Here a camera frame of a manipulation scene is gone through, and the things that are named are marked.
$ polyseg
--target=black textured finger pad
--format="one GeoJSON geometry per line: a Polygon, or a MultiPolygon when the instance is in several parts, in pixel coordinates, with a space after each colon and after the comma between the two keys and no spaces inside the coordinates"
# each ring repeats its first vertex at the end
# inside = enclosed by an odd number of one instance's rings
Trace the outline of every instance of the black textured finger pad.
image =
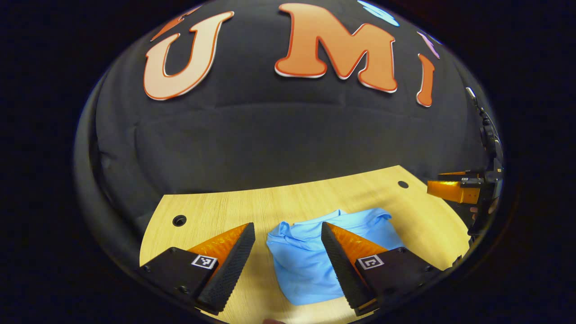
{"type": "Polygon", "coordinates": [[[198,296],[197,302],[200,309],[214,315],[218,315],[218,312],[224,310],[224,306],[226,306],[226,302],[248,260],[255,240],[254,223],[248,223],[222,267],[198,296]]]}
{"type": "Polygon", "coordinates": [[[322,223],[321,239],[328,253],[330,263],[332,263],[332,267],[334,267],[336,278],[338,278],[340,287],[350,307],[358,308],[374,299],[375,295],[372,294],[364,282],[362,282],[362,279],[348,260],[346,253],[326,222],[322,223]]]}

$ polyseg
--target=wooden table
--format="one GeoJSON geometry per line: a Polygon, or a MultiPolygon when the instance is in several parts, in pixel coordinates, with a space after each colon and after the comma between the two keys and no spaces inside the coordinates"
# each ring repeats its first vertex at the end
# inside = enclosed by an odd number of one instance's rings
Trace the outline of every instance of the wooden table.
{"type": "Polygon", "coordinates": [[[293,224],[336,209],[355,213],[377,207],[392,215],[390,222],[409,250],[441,270],[468,250],[467,228],[459,216],[442,199],[426,194],[426,185],[397,165],[290,186],[165,195],[144,235],[140,264],[169,247],[187,250],[254,222],[256,242],[226,308],[216,318],[233,324],[259,324],[264,318],[287,324],[349,323],[359,317],[344,297],[304,306],[290,304],[276,280],[266,238],[281,221],[293,224]],[[409,187],[402,188],[399,181],[409,187]],[[187,222],[175,227],[172,220],[180,214],[187,222]]]}

